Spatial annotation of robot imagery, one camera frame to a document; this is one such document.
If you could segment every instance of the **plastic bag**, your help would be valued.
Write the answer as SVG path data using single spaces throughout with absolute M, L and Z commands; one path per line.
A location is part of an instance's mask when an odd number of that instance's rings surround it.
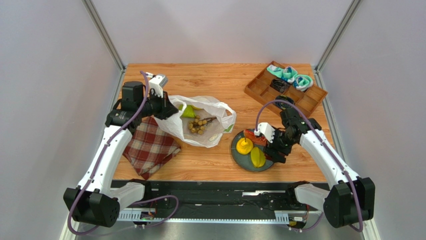
M 161 130 L 179 138 L 189 145 L 212 148 L 219 144 L 223 134 L 231 133 L 234 128 L 237 113 L 226 103 L 220 102 L 212 96 L 184 97 L 172 95 L 169 96 L 169 99 L 176 108 L 183 105 L 182 110 L 179 110 L 178 113 L 166 120 L 155 118 L 155 121 Z M 188 123 L 193 120 L 192 118 L 181 117 L 188 105 L 202 109 L 195 111 L 201 119 L 210 117 L 217 118 L 206 126 L 203 135 L 191 133 L 188 129 Z

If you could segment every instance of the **grey plate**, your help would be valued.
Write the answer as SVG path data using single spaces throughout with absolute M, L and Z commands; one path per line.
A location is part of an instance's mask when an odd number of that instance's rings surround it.
M 233 160 L 243 169 L 250 171 L 250 172 L 262 172 L 265 171 L 267 169 L 269 169 L 270 167 L 272 167 L 272 165 L 274 164 L 273 161 L 271 160 L 266 160 L 265 165 L 263 165 L 262 167 L 254 167 L 252 164 L 252 160 L 250 158 L 250 153 L 247 155 L 242 155 L 239 154 L 236 146 L 237 146 L 237 142 L 238 140 L 240 140 L 241 138 L 244 138 L 244 133 L 243 131 L 239 132 L 232 140 L 231 143 L 231 155 Z M 255 147 L 260 148 L 260 150 L 263 151 L 264 147 L 261 145 L 254 145 Z

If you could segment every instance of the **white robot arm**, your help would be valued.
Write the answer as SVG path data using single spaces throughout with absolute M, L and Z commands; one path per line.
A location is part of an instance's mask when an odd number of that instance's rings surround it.
M 122 87 L 122 99 L 117 101 L 106 118 L 102 142 L 90 167 L 77 187 L 67 188 L 63 194 L 65 204 L 68 210 L 73 209 L 72 218 L 77 222 L 111 227 L 117 221 L 120 211 L 142 200 L 145 192 L 150 191 L 150 183 L 139 179 L 133 179 L 125 186 L 111 190 L 120 157 L 142 118 L 155 116 L 164 120 L 178 112 L 170 102 L 167 92 L 163 91 L 168 81 L 166 76 L 151 73 L 146 73 L 146 76 L 151 80 L 149 97 L 144 105 L 141 107 L 145 86 L 138 81 L 126 82 Z
M 314 130 L 308 127 L 294 108 L 287 108 L 280 115 L 284 131 L 267 122 L 259 123 L 254 131 L 256 136 L 263 135 L 267 140 L 263 149 L 266 157 L 273 162 L 285 163 L 285 156 L 291 152 L 292 146 L 300 144 L 315 160 L 330 189 L 324 190 L 306 181 L 296 182 L 287 190 L 293 196 L 294 204 L 306 204 L 324 212 L 335 228 L 359 222 L 356 204 L 360 206 L 364 221 L 372 219 L 375 199 L 373 181 L 369 177 L 361 178 L 342 160 L 313 118 L 309 121 Z

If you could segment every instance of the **wooden tabletop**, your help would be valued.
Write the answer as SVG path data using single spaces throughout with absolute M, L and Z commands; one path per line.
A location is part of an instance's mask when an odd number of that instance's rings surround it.
M 314 79 L 309 64 L 291 64 L 299 74 Z M 325 182 L 317 164 L 300 146 L 295 145 L 286 163 L 275 163 L 263 172 L 250 172 L 242 169 L 231 157 L 230 144 L 234 136 L 244 129 L 254 128 L 256 116 L 262 107 L 260 103 L 244 93 L 244 87 L 267 64 L 129 64 L 124 82 L 141 81 L 140 70 L 153 74 L 164 74 L 168 83 L 164 90 L 169 95 L 185 97 L 213 96 L 228 104 L 236 111 L 236 123 L 232 133 L 224 134 L 218 146 L 212 148 L 195 147 L 176 139 L 182 146 L 181 152 L 172 158 L 149 180 L 156 181 L 241 181 L 241 182 Z M 329 125 L 323 106 L 320 105 L 310 116 L 322 126 L 326 137 L 332 142 Z M 277 128 L 282 127 L 278 115 L 267 108 L 260 116 L 260 122 L 268 122 Z M 143 179 L 122 156 L 114 174 L 114 179 Z

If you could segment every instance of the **plaid cloth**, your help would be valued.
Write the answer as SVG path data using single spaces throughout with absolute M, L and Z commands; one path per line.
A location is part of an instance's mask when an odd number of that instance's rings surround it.
M 123 155 L 139 176 L 147 180 L 181 151 L 173 137 L 161 130 L 153 117 L 137 127 Z

